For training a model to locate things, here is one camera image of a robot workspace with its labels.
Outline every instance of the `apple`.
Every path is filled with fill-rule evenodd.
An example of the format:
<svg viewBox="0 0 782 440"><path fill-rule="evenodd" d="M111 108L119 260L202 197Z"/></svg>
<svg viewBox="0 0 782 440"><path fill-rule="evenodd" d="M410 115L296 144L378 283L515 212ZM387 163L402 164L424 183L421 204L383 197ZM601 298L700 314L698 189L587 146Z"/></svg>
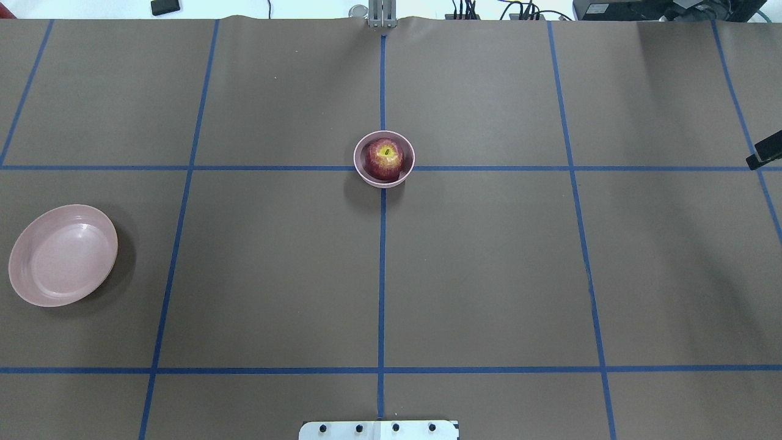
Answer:
<svg viewBox="0 0 782 440"><path fill-rule="evenodd" d="M404 152L393 140L380 138L367 147L365 163L367 172L375 179L397 180L402 172Z"/></svg>

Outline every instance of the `black object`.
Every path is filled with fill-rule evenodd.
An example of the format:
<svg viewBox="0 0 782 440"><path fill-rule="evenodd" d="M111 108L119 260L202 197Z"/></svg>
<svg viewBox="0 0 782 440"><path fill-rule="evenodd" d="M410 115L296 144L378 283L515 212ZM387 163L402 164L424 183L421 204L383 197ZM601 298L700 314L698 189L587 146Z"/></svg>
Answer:
<svg viewBox="0 0 782 440"><path fill-rule="evenodd" d="M152 0L149 4L152 5L154 16L173 13L180 9L179 0Z"/></svg>
<svg viewBox="0 0 782 440"><path fill-rule="evenodd" d="M690 8L682 8L673 0L573 0L578 20L700 21L725 20L745 22L766 3L766 0L703 0Z"/></svg>
<svg viewBox="0 0 782 440"><path fill-rule="evenodd" d="M755 144L755 154L747 157L749 169L756 170L782 157L782 130Z"/></svg>
<svg viewBox="0 0 782 440"><path fill-rule="evenodd" d="M480 20L481 16L478 15L478 14L475 14L474 16L473 15L471 15L470 17L463 16L462 18L459 18L458 14L456 14L456 15L454 15L454 14L445 14L445 19L446 20Z"/></svg>
<svg viewBox="0 0 782 440"><path fill-rule="evenodd" d="M518 5L518 14L510 14L511 20L530 20L532 16L540 11L540 8L536 4L532 3L532 1L528 3L508 2L508 5L505 6L505 10L502 11L502 15L500 15L500 20L505 18L505 14L508 13L508 9L510 9L513 5Z"/></svg>

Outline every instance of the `small pink bowl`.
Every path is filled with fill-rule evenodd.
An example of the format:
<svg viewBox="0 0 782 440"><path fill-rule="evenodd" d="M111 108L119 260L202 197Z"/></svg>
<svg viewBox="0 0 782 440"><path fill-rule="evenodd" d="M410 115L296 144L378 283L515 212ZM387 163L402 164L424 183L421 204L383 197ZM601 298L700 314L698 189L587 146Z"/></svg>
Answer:
<svg viewBox="0 0 782 440"><path fill-rule="evenodd" d="M394 181L378 180L369 175L366 170L366 149L369 144L382 138L388 138L396 142L404 153L404 163L402 163L402 172L399 173L399 178ZM410 175L415 166L415 150L413 150L412 144L404 136L397 132L390 132L388 130L380 130L379 132L372 132L364 136L353 151L353 166L356 167L358 175L368 184L375 188L393 188L404 182L404 179Z"/></svg>

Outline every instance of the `grid line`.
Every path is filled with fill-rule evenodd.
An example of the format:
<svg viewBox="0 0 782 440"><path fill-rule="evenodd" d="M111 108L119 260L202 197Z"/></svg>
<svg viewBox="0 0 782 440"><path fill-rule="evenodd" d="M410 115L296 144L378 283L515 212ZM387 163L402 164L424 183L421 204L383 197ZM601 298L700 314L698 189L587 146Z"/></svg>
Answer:
<svg viewBox="0 0 782 440"><path fill-rule="evenodd" d="M160 361L160 349L163 345L163 332L166 329L166 317L168 314L168 305L171 298L171 288L174 285L174 273L177 268L177 257L179 255L179 244L182 237L182 228L185 224L185 212L188 206L188 197L190 195L190 184L193 176L193 168L196 165L196 153L198 152L198 141L201 134L201 120L203 119L203 110L206 106L206 94L209 91L209 79L212 72L212 62L214 60L214 49L217 45L217 32L220 30L220 20L214 21L212 31L212 42L209 48L209 59L206 61L206 73L203 79L203 88L201 90L201 101L198 109L198 116L195 120L195 131L193 132L193 143L190 150L190 164L188 174L185 178L185 188L182 191L182 203L179 208L179 219L177 220L177 232L174 236L174 248L171 251L171 264L168 269L168 279L166 281L166 290L163 295L163 306L160 310L160 322L157 328L157 338L155 339L155 351L152 355L152 368L149 372L149 383L147 385L146 398L144 399L144 411L142 413L141 427L138 430L138 439L144 440L146 436L146 427L149 421L149 410L152 406L152 394L155 391L155 379L157 376L157 367Z"/></svg>
<svg viewBox="0 0 782 440"><path fill-rule="evenodd" d="M322 375L322 374L565 374L600 373L601 366L326 366L326 367L160 367L157 375ZM614 365L608 373L782 371L782 364ZM150 374L136 367L0 367L0 374Z"/></svg>
<svg viewBox="0 0 782 440"><path fill-rule="evenodd" d="M725 52L723 52L723 43L719 39L719 30L717 29L717 22L712 20L712 33L714 34L714 42L717 45L717 52L719 53L719 61L723 65L723 73L725 74L725 82L728 86L728 92L730 92L730 98L734 102L736 108L736 115L741 123L741 130L744 133L744 140L747 141L747 148L749 148L750 154L756 154L755 145L752 143L752 138L749 135L749 129L747 128L747 121L744 119L744 112L741 111L741 105L738 102L738 96L736 90L733 87L733 81L730 79L730 70L728 70L728 63L725 60ZM763 171L758 168L755 170L758 173L758 180L760 181L760 187L763 190L763 197L766 198L766 204L769 206L769 212L771 214L771 221L774 224L774 229L777 231L777 239L782 244L782 227L780 227L780 221L777 217L777 210L774 209L774 203L771 200L769 194L769 187L766 185L766 179L763 177Z"/></svg>
<svg viewBox="0 0 782 440"><path fill-rule="evenodd" d="M587 247L587 235L584 232L583 216L581 214L581 200L579 198L578 182L576 181L576 170L573 163L573 152L570 145L570 131L568 130L568 118L565 112L565 98L562 95L562 84L559 77L559 65L557 62L557 48L554 43L554 30L551 22L546 22L548 28L548 42L551 47L551 63L554 67L554 82L557 86L557 99L559 101L559 115L562 122L562 135L565 140L565 152L568 155L568 166L570 168L570 186L573 191L573 203L576 206L576 220L579 225L579 239L581 241L581 255L584 260L586 270L586 281L589 287L589 295L592 308L592 324L594 327L594 339L597 344L597 360L600 363L600 376L603 382L603 398L605 400L605 413L608 419L608 433L612 440L616 440L616 426L614 423L614 409L611 402L611 389L608 385L608 371L605 368L605 353L603 350L603 337L600 330L600 316L597 313L597 299L594 295L594 283L592 280L592 267L589 260L589 249Z"/></svg>
<svg viewBox="0 0 782 440"><path fill-rule="evenodd" d="M380 129L386 129L386 34L380 36ZM380 189L380 258L378 261L378 419L385 414L386 378L386 189Z"/></svg>
<svg viewBox="0 0 782 440"><path fill-rule="evenodd" d="M52 33L52 27L54 27L54 19L51 19L48 22L48 25L46 25L46 32L44 33L43 40L41 40L41 46L38 47L38 54L35 56L33 68L30 69L30 75L27 77L27 83L24 85L22 96L19 99L19 105L16 106L16 112L11 121L11 128L8 130L8 136L5 137L5 143L3 144L2 152L0 152L0 165L5 162L5 155L8 154L8 148L11 147L11 139L13 139L13 133L16 131L16 124L19 123L19 118L22 116L22 109L24 108L24 103L27 101L27 94L30 93L30 87L33 85L35 73L38 72L38 64L41 63L41 58L43 58L46 43L48 42L49 35Z"/></svg>
<svg viewBox="0 0 782 440"><path fill-rule="evenodd" d="M353 165L0 165L0 171L354 171ZM754 172L747 167L656 165L418 165L415 171ZM782 167L763 167L779 172Z"/></svg>

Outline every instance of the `pink dish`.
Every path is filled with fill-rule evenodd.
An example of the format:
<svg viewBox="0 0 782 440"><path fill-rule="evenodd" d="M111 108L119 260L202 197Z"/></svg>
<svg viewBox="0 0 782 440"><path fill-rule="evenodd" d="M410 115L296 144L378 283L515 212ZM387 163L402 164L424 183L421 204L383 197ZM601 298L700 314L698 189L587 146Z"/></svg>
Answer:
<svg viewBox="0 0 782 440"><path fill-rule="evenodd" d="M404 162L402 163L402 172L399 173L399 178L393 181L378 180L372 177L366 170L366 149L372 142L388 138L396 142L404 153ZM356 167L356 171L361 178L368 184L375 188L392 188L404 182L404 179L410 175L415 166L415 150L413 150L412 144L404 136L397 132L390 132L388 130L380 130L379 132L372 132L364 136L353 151L353 166Z"/></svg>
<svg viewBox="0 0 782 440"><path fill-rule="evenodd" d="M25 301L57 307L100 286L117 259L117 231L99 209L71 204L36 218L16 239L11 286Z"/></svg>

